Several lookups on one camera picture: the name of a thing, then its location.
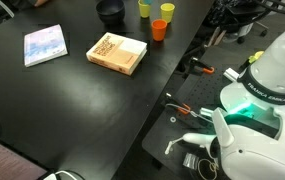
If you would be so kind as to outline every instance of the cup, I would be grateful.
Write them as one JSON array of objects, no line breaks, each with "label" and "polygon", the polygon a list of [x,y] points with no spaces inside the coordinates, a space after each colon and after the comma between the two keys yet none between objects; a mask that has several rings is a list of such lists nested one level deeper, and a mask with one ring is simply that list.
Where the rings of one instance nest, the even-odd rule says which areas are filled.
[{"label": "cup", "polygon": [[152,22],[152,35],[155,41],[163,41],[167,24],[163,19],[156,19]]},{"label": "cup", "polygon": [[139,0],[140,16],[142,18],[148,18],[150,16],[151,6],[149,4],[144,4],[143,0]]},{"label": "cup", "polygon": [[164,19],[167,23],[170,23],[174,13],[174,4],[172,3],[164,3],[161,5],[161,15],[162,19]]}]

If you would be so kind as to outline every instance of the book cover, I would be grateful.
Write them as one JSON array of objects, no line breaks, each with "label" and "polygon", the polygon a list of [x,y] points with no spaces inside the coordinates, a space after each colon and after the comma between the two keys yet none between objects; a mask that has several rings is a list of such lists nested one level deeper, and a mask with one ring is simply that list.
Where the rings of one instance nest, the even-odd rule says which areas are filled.
[{"label": "book cover", "polygon": [[26,67],[67,53],[60,25],[51,26],[24,37],[24,65]]},{"label": "book cover", "polygon": [[106,33],[87,53],[89,61],[131,75],[146,53],[147,44]]}]

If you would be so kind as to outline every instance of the white book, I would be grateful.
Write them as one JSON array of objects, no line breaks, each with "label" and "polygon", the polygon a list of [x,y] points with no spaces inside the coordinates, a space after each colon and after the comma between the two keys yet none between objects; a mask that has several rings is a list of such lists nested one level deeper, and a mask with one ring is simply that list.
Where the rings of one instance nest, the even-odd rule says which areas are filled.
[{"label": "white book", "polygon": [[60,25],[24,37],[24,65],[30,67],[68,54]]}]

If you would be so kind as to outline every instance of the table surface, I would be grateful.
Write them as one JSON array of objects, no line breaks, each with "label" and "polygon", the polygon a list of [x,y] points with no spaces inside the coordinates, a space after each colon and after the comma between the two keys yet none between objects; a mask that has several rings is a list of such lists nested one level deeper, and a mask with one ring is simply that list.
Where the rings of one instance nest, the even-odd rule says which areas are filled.
[{"label": "table surface", "polygon": [[[40,163],[87,179],[111,179],[147,119],[213,0],[174,1],[166,39],[152,40],[150,19],[136,1],[124,0],[118,26],[97,17],[97,0],[52,0],[0,25],[0,138]],[[24,35],[60,24],[69,54],[26,68]],[[85,53],[105,32],[148,43],[129,77],[87,61]]]},{"label": "table surface", "polygon": [[[210,47],[201,61],[212,65],[215,68],[215,73],[212,75],[203,74],[202,76],[189,75],[175,97],[189,105],[196,113],[199,113],[201,107],[211,110],[222,107],[219,100],[220,91],[225,85],[231,83],[227,78],[222,77],[222,74],[229,67],[237,70],[246,60],[246,57],[248,56],[220,47]],[[176,117],[177,122],[172,123],[171,117]],[[214,134],[214,127],[199,118],[182,115],[176,110],[166,108],[144,138],[142,146],[155,159],[182,179],[192,179],[189,169],[182,166],[183,160],[186,153],[208,158],[204,149],[182,141],[173,145],[173,151],[168,155],[164,154],[169,141],[178,139],[189,132]],[[228,178],[223,172],[220,172],[219,179]]]}]

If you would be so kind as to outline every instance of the black bowl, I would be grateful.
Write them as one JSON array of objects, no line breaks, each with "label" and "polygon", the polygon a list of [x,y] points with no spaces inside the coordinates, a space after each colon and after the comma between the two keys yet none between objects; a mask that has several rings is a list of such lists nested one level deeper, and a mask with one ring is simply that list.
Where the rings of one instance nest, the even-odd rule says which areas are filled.
[{"label": "black bowl", "polygon": [[119,24],[125,15],[122,0],[102,0],[96,5],[96,11],[105,24]]}]

